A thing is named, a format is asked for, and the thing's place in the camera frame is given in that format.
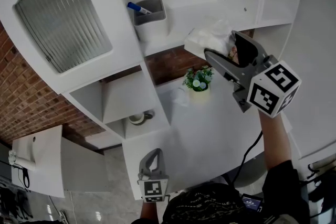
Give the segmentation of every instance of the electronic device screen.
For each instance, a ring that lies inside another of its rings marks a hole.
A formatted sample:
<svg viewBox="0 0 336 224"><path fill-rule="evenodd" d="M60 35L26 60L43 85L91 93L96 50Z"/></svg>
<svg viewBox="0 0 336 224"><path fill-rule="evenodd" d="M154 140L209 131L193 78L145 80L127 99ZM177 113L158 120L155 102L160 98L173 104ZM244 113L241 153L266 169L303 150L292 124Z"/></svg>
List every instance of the electronic device screen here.
<svg viewBox="0 0 336 224"><path fill-rule="evenodd" d="M241 199L243 200L243 203L245 204L247 209L255 210L255 211L259 209L259 206L263 200L262 198L254 197L254 196L247 195L247 194L243 194Z"/></svg>

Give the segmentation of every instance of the cabinet door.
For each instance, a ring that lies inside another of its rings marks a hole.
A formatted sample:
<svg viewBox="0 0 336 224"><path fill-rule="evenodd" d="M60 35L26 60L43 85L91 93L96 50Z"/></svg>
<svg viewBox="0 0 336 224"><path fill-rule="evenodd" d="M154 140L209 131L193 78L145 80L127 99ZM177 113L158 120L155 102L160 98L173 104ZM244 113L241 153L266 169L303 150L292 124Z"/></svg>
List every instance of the cabinet door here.
<svg viewBox="0 0 336 224"><path fill-rule="evenodd" d="M142 60L124 0L1 0L0 20L57 93Z"/></svg>

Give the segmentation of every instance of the pen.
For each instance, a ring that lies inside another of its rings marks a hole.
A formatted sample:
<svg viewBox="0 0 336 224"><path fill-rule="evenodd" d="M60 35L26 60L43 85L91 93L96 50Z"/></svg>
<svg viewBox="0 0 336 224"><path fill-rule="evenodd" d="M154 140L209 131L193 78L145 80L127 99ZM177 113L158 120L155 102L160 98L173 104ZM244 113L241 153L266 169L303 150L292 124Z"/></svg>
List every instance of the pen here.
<svg viewBox="0 0 336 224"><path fill-rule="evenodd" d="M145 9L145 8L143 8L143 7L140 7L140 6L138 6L137 4L132 3L132 2L129 2L129 3L127 4L127 7L128 7L128 8L131 8L131 9L133 9L133 10L136 10L137 12L141 12L142 14L151 14L151 13L152 13L152 12L150 12L149 10L147 10L147 9Z"/></svg>

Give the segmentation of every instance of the white table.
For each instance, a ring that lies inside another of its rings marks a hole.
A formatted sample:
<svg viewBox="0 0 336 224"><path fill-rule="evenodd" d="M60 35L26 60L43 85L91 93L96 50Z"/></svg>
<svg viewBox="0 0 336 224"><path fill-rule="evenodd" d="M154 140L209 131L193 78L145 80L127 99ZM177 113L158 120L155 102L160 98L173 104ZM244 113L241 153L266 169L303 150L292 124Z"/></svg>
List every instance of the white table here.
<svg viewBox="0 0 336 224"><path fill-rule="evenodd" d="M28 170L29 190L64 198L64 190L111 189L104 156L63 138L61 125L14 140L13 150L36 163ZM12 168L12 181L24 187L22 170Z"/></svg>
<svg viewBox="0 0 336 224"><path fill-rule="evenodd" d="M258 137L261 127L256 109L244 114L232 96L233 85L215 72L211 98L204 104L188 107L171 100L171 90L182 79L157 89L171 128L145 134L123 142L127 170L135 199L141 199L137 184L140 160L151 150L161 148L166 173L170 177L167 193L213 179L240 165L244 153ZM286 131L291 130L283 115ZM264 150L261 140L246 161Z"/></svg>

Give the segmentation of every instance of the potted plant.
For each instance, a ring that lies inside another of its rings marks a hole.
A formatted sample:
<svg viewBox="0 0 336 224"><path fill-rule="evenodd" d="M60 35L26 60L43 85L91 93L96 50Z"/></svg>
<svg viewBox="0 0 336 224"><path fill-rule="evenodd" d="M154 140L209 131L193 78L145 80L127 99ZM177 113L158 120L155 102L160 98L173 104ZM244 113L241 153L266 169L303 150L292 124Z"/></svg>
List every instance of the potted plant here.
<svg viewBox="0 0 336 224"><path fill-rule="evenodd" d="M213 74L208 66L203 66L196 73L192 68L188 69L183 85L190 89L190 97L193 100L204 100L209 96Z"/></svg>

